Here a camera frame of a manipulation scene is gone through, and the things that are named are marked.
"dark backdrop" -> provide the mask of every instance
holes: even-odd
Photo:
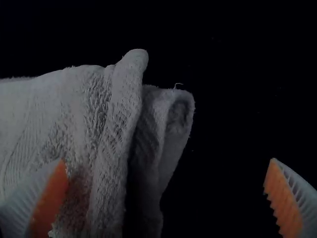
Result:
[[[306,29],[289,18],[238,24],[187,15],[158,23],[142,14],[121,22],[104,9],[2,6],[0,78],[107,66],[147,50],[144,83],[182,83],[177,88],[196,101],[191,137],[161,200],[162,236],[280,237],[263,196],[270,158],[317,187]]]

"folded towel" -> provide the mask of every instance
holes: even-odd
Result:
[[[132,50],[106,68],[1,80],[0,202],[64,158],[69,190],[50,236],[122,237],[124,224],[127,237],[160,237],[159,200],[189,137],[194,100],[142,86],[147,63],[146,51]]]

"fabric texture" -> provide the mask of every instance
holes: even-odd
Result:
[[[160,237],[159,201],[187,143],[194,99],[142,85],[147,64],[146,51],[132,50],[106,68],[0,80],[0,203],[63,158],[70,185],[51,237]]]

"terry cloth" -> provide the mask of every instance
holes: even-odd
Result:
[[[193,96],[142,85],[144,50],[116,65],[0,80],[0,202],[63,158],[70,180],[51,237],[160,237],[159,201],[187,143]]]

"white towel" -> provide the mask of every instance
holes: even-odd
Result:
[[[160,237],[159,200],[189,137],[194,100],[142,86],[147,64],[146,51],[132,50],[106,68],[0,80],[0,202],[64,158],[70,186],[50,236],[122,237],[125,217],[127,236]]]

